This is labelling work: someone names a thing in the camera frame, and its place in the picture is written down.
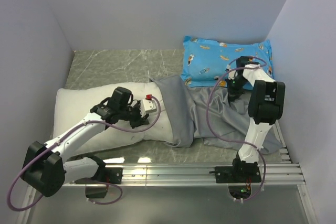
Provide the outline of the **grey pillowcase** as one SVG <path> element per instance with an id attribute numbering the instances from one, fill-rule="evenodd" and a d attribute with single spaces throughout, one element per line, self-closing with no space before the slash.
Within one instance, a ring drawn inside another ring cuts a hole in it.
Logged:
<path id="1" fill-rule="evenodd" d="M 190 147 L 200 138 L 204 145 L 240 149 L 249 127 L 248 92 L 229 102 L 227 88 L 188 87 L 180 76 L 150 81 L 168 103 L 173 134 L 180 140 L 173 147 Z"/>

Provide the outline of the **white pillow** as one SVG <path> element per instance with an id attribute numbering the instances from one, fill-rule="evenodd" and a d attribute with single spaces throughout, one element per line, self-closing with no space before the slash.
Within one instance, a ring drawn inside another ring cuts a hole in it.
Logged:
<path id="1" fill-rule="evenodd" d="M 119 120 L 115 128 L 108 127 L 92 137 L 79 147 L 74 155 L 128 146 L 142 140 L 161 141 L 172 146 L 179 144 L 180 140 L 174 136 L 173 126 L 168 117 L 168 103 L 163 100 L 163 92 L 154 82 L 125 82 L 86 90 L 59 89 L 56 95 L 52 136 L 58 137 L 65 133 L 91 111 L 102 113 L 107 111 L 108 99 L 117 87 L 123 87 L 132 92 L 131 96 L 127 96 L 128 104 L 131 106 L 138 104 L 147 95 L 153 95 L 160 102 L 161 111 L 149 113 L 149 123 L 134 129 L 128 121 Z"/>

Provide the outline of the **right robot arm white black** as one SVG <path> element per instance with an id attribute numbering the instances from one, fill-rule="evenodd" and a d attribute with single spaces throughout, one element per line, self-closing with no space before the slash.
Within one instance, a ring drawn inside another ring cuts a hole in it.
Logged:
<path id="1" fill-rule="evenodd" d="M 282 117 L 286 86 L 271 78 L 255 57 L 241 56 L 236 60 L 236 68 L 227 66 L 226 71 L 229 102 L 237 100 L 244 93 L 245 84 L 252 86 L 248 104 L 249 128 L 245 143 L 233 160 L 230 172 L 232 182 L 259 183 L 262 181 L 258 167 L 259 151 L 269 130 Z"/>

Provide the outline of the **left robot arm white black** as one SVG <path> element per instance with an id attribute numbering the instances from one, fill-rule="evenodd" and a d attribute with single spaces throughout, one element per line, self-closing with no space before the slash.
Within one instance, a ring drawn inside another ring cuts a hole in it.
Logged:
<path id="1" fill-rule="evenodd" d="M 45 197 L 54 195 L 63 184 L 79 179 L 107 183 L 109 172 L 103 160 L 89 156 L 70 161 L 76 150 L 108 128 L 117 128 L 119 121 L 129 122 L 130 133 L 139 133 L 140 126 L 151 127 L 149 113 L 158 105 L 152 96 L 134 99 L 133 93 L 117 87 L 110 97 L 94 105 L 89 113 L 62 135 L 42 144 L 35 141 L 27 150 L 20 178 Z"/>

